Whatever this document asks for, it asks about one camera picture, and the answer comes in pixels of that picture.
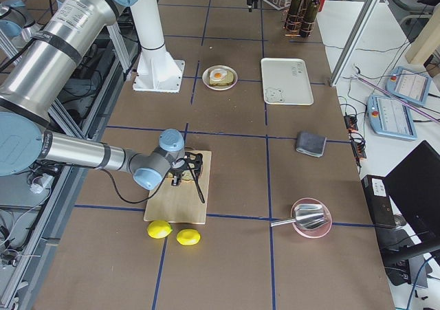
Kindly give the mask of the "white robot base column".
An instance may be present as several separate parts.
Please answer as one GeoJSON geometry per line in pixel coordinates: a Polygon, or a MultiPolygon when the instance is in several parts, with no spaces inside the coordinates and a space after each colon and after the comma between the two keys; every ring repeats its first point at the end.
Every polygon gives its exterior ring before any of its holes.
{"type": "Polygon", "coordinates": [[[185,62],[173,59],[166,49],[157,0],[137,0],[131,6],[131,13],[141,46],[133,89],[179,92],[185,62]]]}

